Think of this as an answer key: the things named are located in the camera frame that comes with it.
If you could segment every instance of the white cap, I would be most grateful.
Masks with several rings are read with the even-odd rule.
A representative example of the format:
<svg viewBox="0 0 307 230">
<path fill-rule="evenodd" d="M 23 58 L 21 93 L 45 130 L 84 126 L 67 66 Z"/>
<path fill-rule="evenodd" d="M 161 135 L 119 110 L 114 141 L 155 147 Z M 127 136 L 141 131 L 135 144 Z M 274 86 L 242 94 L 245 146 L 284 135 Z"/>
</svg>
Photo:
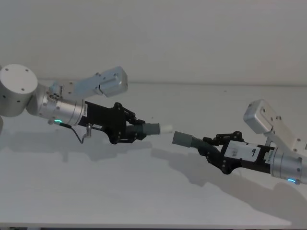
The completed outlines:
<svg viewBox="0 0 307 230">
<path fill-rule="evenodd" d="M 172 133 L 173 132 L 173 126 L 172 125 L 160 125 L 160 134 L 162 133 Z"/>
</svg>

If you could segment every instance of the sticker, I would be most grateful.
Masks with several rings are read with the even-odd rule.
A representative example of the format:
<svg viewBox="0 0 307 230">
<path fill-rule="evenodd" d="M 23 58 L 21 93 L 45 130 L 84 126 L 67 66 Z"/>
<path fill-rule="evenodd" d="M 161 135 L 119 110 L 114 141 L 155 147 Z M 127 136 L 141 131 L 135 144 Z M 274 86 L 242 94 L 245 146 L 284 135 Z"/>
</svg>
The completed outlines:
<svg viewBox="0 0 307 230">
<path fill-rule="evenodd" d="M 274 153 L 274 150 L 269 151 L 269 155 L 268 155 L 267 159 L 265 160 L 266 164 L 270 164 L 271 161 L 273 160 L 273 153 Z"/>
<path fill-rule="evenodd" d="M 255 144 L 231 140 L 225 152 L 225 157 L 243 159 L 245 161 L 256 161 L 260 148 Z"/>
<path fill-rule="evenodd" d="M 102 128 L 102 126 L 100 126 L 100 125 L 92 125 L 92 127 L 93 127 L 93 128 L 98 128 L 98 129 L 101 129 L 101 128 Z"/>
<path fill-rule="evenodd" d="M 82 116 L 87 117 L 87 104 L 84 104 L 84 110 Z"/>
</svg>

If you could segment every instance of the silver cylindrical joint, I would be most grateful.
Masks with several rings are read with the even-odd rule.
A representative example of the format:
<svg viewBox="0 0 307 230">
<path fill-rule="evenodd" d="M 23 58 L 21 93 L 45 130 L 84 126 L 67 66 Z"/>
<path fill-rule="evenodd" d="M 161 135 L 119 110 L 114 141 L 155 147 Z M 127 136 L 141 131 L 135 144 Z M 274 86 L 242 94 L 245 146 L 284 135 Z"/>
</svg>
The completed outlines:
<svg viewBox="0 0 307 230">
<path fill-rule="evenodd" d="M 18 116 L 37 88 L 37 78 L 27 67 L 7 65 L 0 70 L 0 115 Z"/>
<path fill-rule="evenodd" d="M 296 184 L 307 184 L 307 158 L 297 153 L 287 154 L 276 148 L 271 161 L 271 175 Z"/>
<path fill-rule="evenodd" d="M 82 118 L 84 100 L 64 100 L 61 97 L 54 97 L 49 87 L 38 85 L 26 109 L 31 115 L 75 126 Z"/>
<path fill-rule="evenodd" d="M 90 138 L 92 136 L 92 124 L 87 124 L 86 125 L 86 134 L 85 134 L 88 138 Z"/>
<path fill-rule="evenodd" d="M 55 97 L 60 97 L 62 95 L 62 87 L 55 82 L 49 87 L 49 92 Z"/>
</svg>

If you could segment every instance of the black cable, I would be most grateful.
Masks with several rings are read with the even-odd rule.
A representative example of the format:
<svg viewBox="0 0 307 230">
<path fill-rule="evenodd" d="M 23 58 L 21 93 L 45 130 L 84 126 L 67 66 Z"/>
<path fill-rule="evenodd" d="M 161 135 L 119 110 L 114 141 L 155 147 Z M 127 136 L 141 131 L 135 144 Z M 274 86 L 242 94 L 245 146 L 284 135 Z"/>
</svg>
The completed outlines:
<svg viewBox="0 0 307 230">
<path fill-rule="evenodd" d="M 67 125 L 67 124 L 65 124 L 65 123 L 59 123 L 59 125 L 62 126 L 62 127 L 71 129 L 71 130 L 74 132 L 74 134 L 76 135 L 76 137 L 78 138 L 79 142 L 80 142 L 81 144 L 83 144 L 84 138 L 82 138 L 82 140 L 81 140 L 80 137 L 78 136 L 76 130 L 74 130 L 74 129 L 71 127 L 71 125 Z"/>
<path fill-rule="evenodd" d="M 75 135 L 76 135 L 76 137 L 78 138 L 79 142 L 80 142 L 81 144 L 83 144 L 84 138 L 82 138 L 82 140 L 81 140 L 80 137 L 78 136 L 77 132 L 76 132 L 72 127 L 71 127 L 71 130 L 75 133 Z"/>
</svg>

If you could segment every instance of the table surface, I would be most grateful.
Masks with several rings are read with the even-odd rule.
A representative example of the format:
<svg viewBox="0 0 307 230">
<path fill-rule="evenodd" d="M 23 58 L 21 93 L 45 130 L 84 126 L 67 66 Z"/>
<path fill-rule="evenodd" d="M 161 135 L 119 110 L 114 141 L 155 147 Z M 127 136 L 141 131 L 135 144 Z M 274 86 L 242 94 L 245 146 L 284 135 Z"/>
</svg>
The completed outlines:
<svg viewBox="0 0 307 230">
<path fill-rule="evenodd" d="M 307 139 L 307 88 L 130 84 L 121 102 L 137 118 L 214 137 L 236 130 L 264 144 L 244 123 L 264 98 Z M 67 129 L 24 112 L 4 118 L 0 137 L 0 226 L 140 228 L 307 227 L 307 186 L 246 169 L 223 175 L 172 134 L 111 145 L 93 131 L 81 145 Z"/>
</svg>

